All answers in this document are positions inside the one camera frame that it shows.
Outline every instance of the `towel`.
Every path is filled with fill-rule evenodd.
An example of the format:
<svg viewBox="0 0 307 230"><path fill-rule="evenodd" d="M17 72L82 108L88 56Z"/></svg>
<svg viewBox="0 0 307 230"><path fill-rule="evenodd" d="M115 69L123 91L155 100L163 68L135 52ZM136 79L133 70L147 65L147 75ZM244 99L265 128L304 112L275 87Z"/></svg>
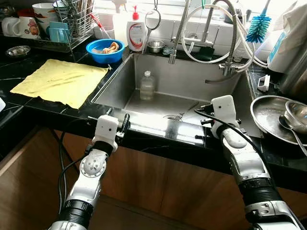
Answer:
<svg viewBox="0 0 307 230"><path fill-rule="evenodd" d="M11 92L79 109L107 71L107 68L49 59Z"/></svg>

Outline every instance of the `hand soap bottle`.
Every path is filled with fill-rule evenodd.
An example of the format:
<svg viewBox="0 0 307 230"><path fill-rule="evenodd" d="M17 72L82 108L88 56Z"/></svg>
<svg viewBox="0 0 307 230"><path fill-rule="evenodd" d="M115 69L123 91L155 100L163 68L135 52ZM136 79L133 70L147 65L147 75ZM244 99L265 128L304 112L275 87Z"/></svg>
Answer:
<svg viewBox="0 0 307 230"><path fill-rule="evenodd" d="M127 23L127 41L132 51L142 51L146 40L147 27L144 20L139 20L139 14L134 6L132 21Z"/></svg>
<svg viewBox="0 0 307 230"><path fill-rule="evenodd" d="M150 76L150 71L144 73L144 77L141 79L140 86L140 99L149 101L154 96L154 78Z"/></svg>

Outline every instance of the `stainless steel pot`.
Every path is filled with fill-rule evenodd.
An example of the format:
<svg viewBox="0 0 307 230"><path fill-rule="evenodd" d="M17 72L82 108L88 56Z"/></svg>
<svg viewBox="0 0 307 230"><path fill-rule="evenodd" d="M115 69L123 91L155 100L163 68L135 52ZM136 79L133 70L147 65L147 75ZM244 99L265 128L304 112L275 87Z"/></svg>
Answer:
<svg viewBox="0 0 307 230"><path fill-rule="evenodd" d="M149 52L157 54L159 53L165 46L164 41L151 41L148 43Z"/></svg>
<svg viewBox="0 0 307 230"><path fill-rule="evenodd" d="M287 101L284 116L295 132L307 134L307 105L297 101Z"/></svg>
<svg viewBox="0 0 307 230"><path fill-rule="evenodd" d="M280 82L280 91L307 103L307 40Z"/></svg>

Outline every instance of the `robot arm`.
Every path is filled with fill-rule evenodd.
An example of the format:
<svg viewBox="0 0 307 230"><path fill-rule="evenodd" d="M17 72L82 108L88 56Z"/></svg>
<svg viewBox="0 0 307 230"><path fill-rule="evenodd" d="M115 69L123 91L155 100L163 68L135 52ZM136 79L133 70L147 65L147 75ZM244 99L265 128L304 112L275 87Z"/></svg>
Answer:
<svg viewBox="0 0 307 230"><path fill-rule="evenodd" d="M211 103L216 118L226 120L238 129L231 95L214 98ZM272 185L271 175L252 145L234 130L216 121L212 132L222 142L224 155L243 196L246 219L252 224L252 229L301 229L299 221Z"/></svg>
<svg viewBox="0 0 307 230"><path fill-rule="evenodd" d="M100 179L106 170L106 159L118 146L115 142L118 119L108 115L98 118L93 146L80 163L80 175L71 189L58 220L49 230L87 230L100 195Z"/></svg>

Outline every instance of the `black cable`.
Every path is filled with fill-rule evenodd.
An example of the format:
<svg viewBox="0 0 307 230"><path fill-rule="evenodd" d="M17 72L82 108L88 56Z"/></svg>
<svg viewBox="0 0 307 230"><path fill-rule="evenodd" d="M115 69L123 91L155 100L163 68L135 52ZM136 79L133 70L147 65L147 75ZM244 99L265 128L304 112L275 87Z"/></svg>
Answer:
<svg viewBox="0 0 307 230"><path fill-rule="evenodd" d="M64 170L64 160L63 160L63 153L62 153L62 147L63 147L63 139L64 139L64 136L65 136L65 133L66 133L66 130L67 128L74 122L76 121L85 121L85 120L88 120L88 119L85 119L85 118L77 118L77 119L74 119L72 121L70 121L64 128L62 134L61 134L61 137L59 139L59 159L60 159L60 164L61 164L61 170L63 171ZM64 186L64 199L62 199L62 191L61 191L61 180L58 181L58 188L59 188L59 212L61 210L61 207L62 205L64 204L65 202L65 199L66 199L66 195L67 195L67 183L66 183L66 176L65 176L65 173L63 175L63 186Z"/></svg>
<svg viewBox="0 0 307 230"><path fill-rule="evenodd" d="M290 207L288 207L291 215L293 216L293 218L295 219L296 223L298 224L299 228L301 230L306 230L305 227L303 226L303 224L299 221L299 219L297 218L297 216L293 213L292 209Z"/></svg>
<svg viewBox="0 0 307 230"><path fill-rule="evenodd" d="M273 188L278 192L278 190L277 190L277 188L276 188L275 181L274 181L274 179L273 179L273 177L272 177L271 169L270 169L270 167L269 167L269 165L268 165L268 163L267 163L267 160L265 159L265 156L263 155L262 151L261 151L261 150L260 150L250 139L248 139L248 138L247 138L243 133L241 133L238 129L232 127L230 124L228 124L228 123L226 123L226 122L224 122L224 121L222 121L222 120L220 120L220 119L218 119L218 118L216 118L216 117L214 117L214 116L211 116L211 115L208 115L208 114L204 114L204 113L198 111L197 109L195 109L194 112L196 112L197 114L199 114L199 115L201 115L201 116L204 116L204 117L207 117L207 118L211 118L212 120L215 120L215 121L217 121L217 122L222 123L223 125L229 127L230 129L232 129L233 131L235 131L236 133L238 133L242 138L244 138L244 139L255 149L255 151L259 154L259 156L260 156L260 158L262 159L262 161L263 161L265 167L266 167L267 170L268 170L269 175L271 175L272 186L273 186Z"/></svg>
<svg viewBox="0 0 307 230"><path fill-rule="evenodd" d="M60 192L60 191L61 191L60 182L61 182L62 177L65 175L65 172L66 172L71 166L73 166L75 163L81 161L84 157L85 157L85 155L82 156L82 157L80 157L78 160L71 162L69 165L67 165L67 166L62 170L61 174L59 175L59 179L58 179L58 190L59 190L59 194L61 193L61 192ZM62 203L60 203L60 206L59 206L59 214L60 214L61 210L62 210Z"/></svg>
<svg viewBox="0 0 307 230"><path fill-rule="evenodd" d="M2 112L8 111L8 110L11 110L11 109L14 109L14 108L18 108L18 107L19 107L19 105L18 106L13 106L13 107L10 107L10 108L6 108L6 109L3 109Z"/></svg>

